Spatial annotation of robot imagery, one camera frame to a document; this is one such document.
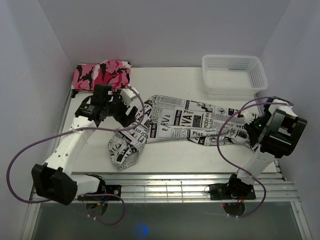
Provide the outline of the newspaper print trousers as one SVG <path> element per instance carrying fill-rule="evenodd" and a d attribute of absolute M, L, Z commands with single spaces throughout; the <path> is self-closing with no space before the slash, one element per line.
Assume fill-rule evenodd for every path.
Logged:
<path fill-rule="evenodd" d="M 108 143 L 112 163 L 124 170 L 138 161 L 146 144 L 190 141 L 202 146 L 251 145 L 246 120 L 236 109 L 199 101 L 153 95 L 137 104 L 129 130 L 116 132 Z"/>

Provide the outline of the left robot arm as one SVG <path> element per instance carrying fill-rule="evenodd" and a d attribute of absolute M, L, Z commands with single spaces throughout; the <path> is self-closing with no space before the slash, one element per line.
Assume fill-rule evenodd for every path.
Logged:
<path fill-rule="evenodd" d="M 55 151 L 43 164 L 35 164 L 31 170 L 36 194 L 63 205 L 75 198 L 100 200 L 106 195 L 106 183 L 102 177 L 86 174 L 72 177 L 73 165 L 91 135 L 107 117 L 113 117 L 121 128 L 132 129 L 138 108 L 133 104 L 139 92 L 127 85 L 113 90 L 109 84 L 97 84 L 93 93 L 84 98 L 74 113 L 69 131 Z"/>

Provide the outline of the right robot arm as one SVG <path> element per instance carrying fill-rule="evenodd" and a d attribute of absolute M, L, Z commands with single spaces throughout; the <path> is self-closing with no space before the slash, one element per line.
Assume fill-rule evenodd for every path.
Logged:
<path fill-rule="evenodd" d="M 244 118 L 244 129 L 249 145 L 256 147 L 251 159 L 232 174 L 225 192 L 232 199 L 245 198 L 254 191 L 255 179 L 272 162 L 289 156 L 296 148 L 307 120 L 296 115 L 290 101 L 269 97 L 263 105 L 263 114 L 253 116 L 246 110 L 238 114 Z"/>

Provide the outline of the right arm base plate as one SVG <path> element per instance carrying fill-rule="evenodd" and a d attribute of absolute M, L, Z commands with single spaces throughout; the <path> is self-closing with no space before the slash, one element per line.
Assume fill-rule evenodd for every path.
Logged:
<path fill-rule="evenodd" d="M 256 194 L 252 185 L 235 186 L 229 183 L 215 183 L 209 186 L 211 200 L 255 200 Z"/>

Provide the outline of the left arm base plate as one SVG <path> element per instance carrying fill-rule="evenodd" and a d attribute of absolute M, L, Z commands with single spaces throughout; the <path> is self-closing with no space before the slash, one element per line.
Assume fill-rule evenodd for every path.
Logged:
<path fill-rule="evenodd" d="M 78 201 L 119 201 L 122 193 L 122 185 L 119 184 L 107 184 L 94 193 L 86 193 L 79 195 L 76 199 Z"/>

